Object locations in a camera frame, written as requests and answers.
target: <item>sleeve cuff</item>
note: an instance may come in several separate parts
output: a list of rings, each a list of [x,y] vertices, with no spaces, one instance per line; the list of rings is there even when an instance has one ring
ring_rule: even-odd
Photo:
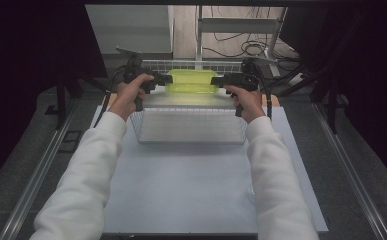
[[[246,128],[246,138],[249,142],[251,142],[253,139],[262,134],[273,132],[274,128],[272,127],[271,119],[269,117],[262,116],[249,123]]]
[[[117,137],[123,137],[127,132],[127,124],[125,121],[112,112],[104,112],[96,128],[110,132]]]

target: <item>person's right arm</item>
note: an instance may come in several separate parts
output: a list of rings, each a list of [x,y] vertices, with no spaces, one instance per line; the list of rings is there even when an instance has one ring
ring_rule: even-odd
[[[234,105],[242,104],[242,117],[249,124],[246,137],[258,218],[258,237],[265,240],[314,240],[311,211],[282,137],[262,110],[259,92],[226,86],[234,92]]]

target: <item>person's left hand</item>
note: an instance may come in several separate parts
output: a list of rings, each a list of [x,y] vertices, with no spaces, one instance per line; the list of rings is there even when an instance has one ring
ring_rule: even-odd
[[[146,94],[144,90],[140,88],[140,85],[143,82],[152,79],[153,76],[142,74],[129,84],[118,84],[117,97],[109,108],[109,112],[113,112],[124,119],[124,121],[127,121],[130,114],[136,110],[134,99],[139,96],[141,100],[144,100],[146,97]]]

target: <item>person's right hand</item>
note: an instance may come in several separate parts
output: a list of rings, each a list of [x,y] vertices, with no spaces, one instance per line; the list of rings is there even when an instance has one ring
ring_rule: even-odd
[[[255,118],[265,116],[264,110],[262,109],[262,94],[260,92],[249,92],[232,85],[225,85],[224,88],[237,94],[237,96],[233,97],[234,106],[237,107],[239,104],[243,106],[242,118],[248,124]]]

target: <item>hand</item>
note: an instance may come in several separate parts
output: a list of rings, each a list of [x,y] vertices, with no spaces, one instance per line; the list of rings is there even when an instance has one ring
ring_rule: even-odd
[[[143,82],[152,79],[153,76],[142,74],[129,84],[118,84],[117,97],[109,108],[109,112],[113,112],[124,119],[124,121],[127,121],[130,114],[136,110],[134,99],[139,96],[141,100],[144,100],[146,97],[146,94],[144,90],[140,88],[140,85]]]
[[[232,85],[225,85],[225,89],[237,94],[234,96],[234,106],[239,104],[243,106],[242,118],[249,124],[255,118],[265,116],[262,109],[262,94],[258,91],[249,92],[243,88],[235,87]]]

